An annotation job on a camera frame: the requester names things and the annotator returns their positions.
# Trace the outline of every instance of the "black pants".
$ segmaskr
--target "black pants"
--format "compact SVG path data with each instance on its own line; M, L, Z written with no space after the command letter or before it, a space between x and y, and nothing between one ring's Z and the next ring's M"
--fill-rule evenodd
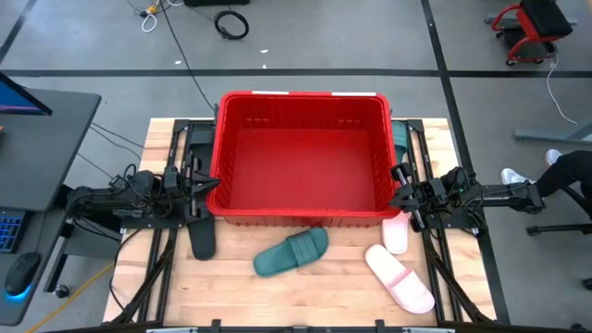
M592 207L592 152L576 151L561 156L536 182L536 188L542 197L547 197L578 180L586 203Z

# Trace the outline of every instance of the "gray concrete floor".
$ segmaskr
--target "gray concrete floor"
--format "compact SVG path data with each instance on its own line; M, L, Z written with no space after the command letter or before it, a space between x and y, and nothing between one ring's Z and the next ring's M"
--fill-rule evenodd
M131 0L138 6L147 0ZM0 2L0 40L8 35L24 7L23 0ZM430 0L449 69L548 70L525 65L506 68L504 49L482 23L508 1ZM592 69L592 25L584 0L560 0L568 16L579 19L574 33L559 43L558 70ZM201 9L213 16L222 7ZM421 3L414 0L253 0L236 6L251 24L243 41L222 40L213 24L185 7L167 13L193 68L398 68L436 69ZM38 0L1 69L184 69L162 15L152 33L140 30L142 19L125 1L101 5L77 0ZM190 78L14 78L34 87L100 93L103 102L95 122L143 142L151 117L199 117L210 114ZM232 90L370 91L384 93L401 117L449 117L438 78L409 77L199 77L210 101ZM564 112L576 120L590 117L592 79L555 79L553 90ZM504 167L536 178L544 171L543 153L555 147L515 142L517 127L569 129L557 116L543 79L452 79L469 150L479 179L499 182ZM134 156L89 132L80 152L111 174L121 172ZM76 159L69 186L104 186L107 177ZM592 292L579 281L592 278L592 240L578 233L529 238L530 225L586 222L586 216L561 193L548 199L537 216L507 209L487 209L487 221L511 320L514 324L592 327ZM76 289L108 262L73 258L63 280ZM44 329L97 325L107 298L107 277L85 291ZM62 301L38 292L19 327L21 332L53 311Z

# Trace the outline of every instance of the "white slide sandal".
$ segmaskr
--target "white slide sandal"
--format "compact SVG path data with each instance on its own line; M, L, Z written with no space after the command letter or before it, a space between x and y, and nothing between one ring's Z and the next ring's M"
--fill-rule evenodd
M378 279L401 308L425 314L434 308L434 296L412 269L402 265L382 245L372 245L365 259Z
M390 253L407 252L407 230L411 213L400 212L397 216L382 220L382 242Z

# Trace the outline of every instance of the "computer monitor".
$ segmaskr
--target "computer monitor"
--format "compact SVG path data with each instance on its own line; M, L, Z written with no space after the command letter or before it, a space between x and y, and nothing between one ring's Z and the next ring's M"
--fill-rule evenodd
M0 115L51 116L52 110L0 72Z

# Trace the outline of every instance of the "computer mouse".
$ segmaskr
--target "computer mouse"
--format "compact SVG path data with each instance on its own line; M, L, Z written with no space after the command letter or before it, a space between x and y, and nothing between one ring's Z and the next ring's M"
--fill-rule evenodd
M41 256L38 253L24 253L17 258L6 273L4 282L6 293L17 296L25 291L31 284L40 262Z

